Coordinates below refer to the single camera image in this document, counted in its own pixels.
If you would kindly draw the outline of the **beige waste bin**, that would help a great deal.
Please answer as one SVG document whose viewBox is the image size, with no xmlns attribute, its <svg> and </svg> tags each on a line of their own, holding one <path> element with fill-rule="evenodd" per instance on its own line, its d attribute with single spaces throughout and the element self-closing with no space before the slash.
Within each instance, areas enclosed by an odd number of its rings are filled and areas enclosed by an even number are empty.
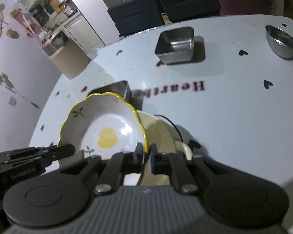
<svg viewBox="0 0 293 234">
<path fill-rule="evenodd" d="M 43 50 L 68 79 L 73 79 L 81 74 L 91 61 L 90 57 L 72 39 L 68 39 L 58 48 L 48 44 L 43 47 Z"/>
</svg>

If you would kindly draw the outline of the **round stainless steel bowl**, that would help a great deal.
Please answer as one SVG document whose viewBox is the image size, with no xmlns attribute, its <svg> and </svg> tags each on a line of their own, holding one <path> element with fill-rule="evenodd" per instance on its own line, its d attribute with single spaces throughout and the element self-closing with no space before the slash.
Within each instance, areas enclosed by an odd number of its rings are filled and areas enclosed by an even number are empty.
<svg viewBox="0 0 293 234">
<path fill-rule="evenodd" d="M 271 50 L 283 59 L 291 59 L 293 57 L 293 37 L 285 31 L 266 25 L 266 40 Z"/>
</svg>

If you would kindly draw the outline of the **white lemon pattern bowl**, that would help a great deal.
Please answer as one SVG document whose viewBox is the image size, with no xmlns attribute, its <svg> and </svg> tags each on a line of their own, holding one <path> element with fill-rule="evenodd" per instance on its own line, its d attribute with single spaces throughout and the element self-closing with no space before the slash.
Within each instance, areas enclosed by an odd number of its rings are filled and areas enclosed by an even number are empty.
<svg viewBox="0 0 293 234">
<path fill-rule="evenodd" d="M 142 143 L 147 153 L 146 130 L 138 111 L 112 92 L 91 94 L 75 104 L 60 129 L 58 146 L 72 144 L 73 156 L 59 161 L 60 167 L 99 155 L 110 159 L 118 152 L 133 152 Z"/>
</svg>

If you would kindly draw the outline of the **cream ceramic handled bowl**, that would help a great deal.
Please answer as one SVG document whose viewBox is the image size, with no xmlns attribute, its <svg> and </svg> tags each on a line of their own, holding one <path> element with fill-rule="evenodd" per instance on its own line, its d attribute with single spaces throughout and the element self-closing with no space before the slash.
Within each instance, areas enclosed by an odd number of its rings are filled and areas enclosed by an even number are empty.
<svg viewBox="0 0 293 234">
<path fill-rule="evenodd" d="M 138 111 L 142 125 L 147 134 L 149 145 L 155 144 L 159 153 L 176 153 L 190 160 L 193 156 L 192 150 L 183 142 L 178 141 L 171 135 L 168 126 L 163 121 L 149 113 Z M 128 174 L 124 177 L 124 185 L 169 185 L 169 177 L 163 174 L 153 175 L 151 173 L 151 160 L 148 160 L 141 174 Z"/>
</svg>

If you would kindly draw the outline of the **square stainless steel container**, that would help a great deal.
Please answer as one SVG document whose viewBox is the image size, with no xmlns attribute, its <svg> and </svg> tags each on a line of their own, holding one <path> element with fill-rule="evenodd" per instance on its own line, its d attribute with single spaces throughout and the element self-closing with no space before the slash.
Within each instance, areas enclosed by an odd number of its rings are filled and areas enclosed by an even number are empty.
<svg viewBox="0 0 293 234">
<path fill-rule="evenodd" d="M 194 55 L 194 29 L 181 27 L 164 31 L 159 35 L 155 55 L 168 65 L 188 62 Z"/>
</svg>

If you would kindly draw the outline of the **dark blue sofa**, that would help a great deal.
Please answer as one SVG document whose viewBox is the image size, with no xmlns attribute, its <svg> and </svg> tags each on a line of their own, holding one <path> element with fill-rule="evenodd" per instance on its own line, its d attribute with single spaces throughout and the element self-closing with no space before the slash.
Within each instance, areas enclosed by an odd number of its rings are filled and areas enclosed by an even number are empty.
<svg viewBox="0 0 293 234">
<path fill-rule="evenodd" d="M 219 0 L 160 0 L 170 22 L 219 16 Z"/>
</svg>

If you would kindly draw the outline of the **white kitchen cabinet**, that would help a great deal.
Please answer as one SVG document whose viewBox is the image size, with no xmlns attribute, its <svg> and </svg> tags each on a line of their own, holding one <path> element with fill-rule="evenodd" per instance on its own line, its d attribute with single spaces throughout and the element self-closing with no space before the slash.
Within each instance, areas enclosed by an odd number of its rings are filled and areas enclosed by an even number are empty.
<svg viewBox="0 0 293 234">
<path fill-rule="evenodd" d="M 82 15 L 68 22 L 65 28 L 87 54 L 105 45 Z"/>
</svg>

